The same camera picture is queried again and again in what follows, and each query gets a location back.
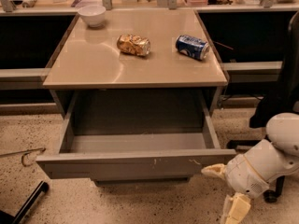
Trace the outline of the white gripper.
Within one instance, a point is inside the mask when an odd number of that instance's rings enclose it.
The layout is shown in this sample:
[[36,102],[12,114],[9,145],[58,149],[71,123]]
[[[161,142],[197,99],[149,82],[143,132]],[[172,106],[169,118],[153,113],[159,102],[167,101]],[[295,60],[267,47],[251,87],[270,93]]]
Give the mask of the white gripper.
[[291,175],[298,169],[297,145],[274,146],[263,139],[246,153],[236,155],[227,165],[209,165],[201,172],[210,177],[226,179],[235,194],[225,198],[221,224],[240,224],[251,208],[250,199],[262,195],[277,178]]

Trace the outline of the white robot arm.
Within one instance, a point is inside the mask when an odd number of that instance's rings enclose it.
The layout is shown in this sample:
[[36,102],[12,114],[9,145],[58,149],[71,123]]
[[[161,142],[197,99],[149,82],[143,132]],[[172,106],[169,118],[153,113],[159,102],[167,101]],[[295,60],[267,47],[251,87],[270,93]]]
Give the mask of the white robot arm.
[[221,224],[239,224],[249,212],[251,200],[267,191],[275,179],[299,170],[299,116],[275,115],[265,131],[268,139],[244,154],[202,169],[204,175],[224,180],[235,191],[225,198]]

